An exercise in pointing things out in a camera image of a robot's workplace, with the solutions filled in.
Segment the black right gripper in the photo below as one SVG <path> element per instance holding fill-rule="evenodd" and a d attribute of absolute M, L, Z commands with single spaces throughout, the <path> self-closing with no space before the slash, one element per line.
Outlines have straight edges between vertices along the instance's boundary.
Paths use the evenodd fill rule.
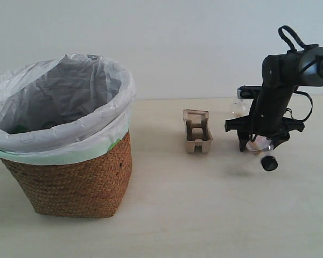
<path fill-rule="evenodd" d="M 290 131 L 304 130 L 304 122 L 284 117 L 289 101 L 290 96 L 259 95 L 247 116 L 226 120 L 224 129 L 237 132 L 240 152 L 244 152 L 249 140 L 255 140 L 257 136 L 272 139 L 273 149 L 276 149 L 289 141 Z"/>

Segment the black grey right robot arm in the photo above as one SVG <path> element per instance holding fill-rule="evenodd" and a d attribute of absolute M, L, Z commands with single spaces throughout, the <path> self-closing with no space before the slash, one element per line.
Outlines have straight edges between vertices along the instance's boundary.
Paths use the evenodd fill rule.
<path fill-rule="evenodd" d="M 236 130 L 240 151 L 258 136 L 271 140 L 274 147 L 286 142 L 290 132 L 302 132 L 305 120 L 284 117 L 293 93 L 299 87 L 323 87 L 323 47 L 269 55 L 262 63 L 263 83 L 260 86 L 241 86 L 239 99 L 250 99 L 248 115 L 226 120 L 227 132 Z"/>

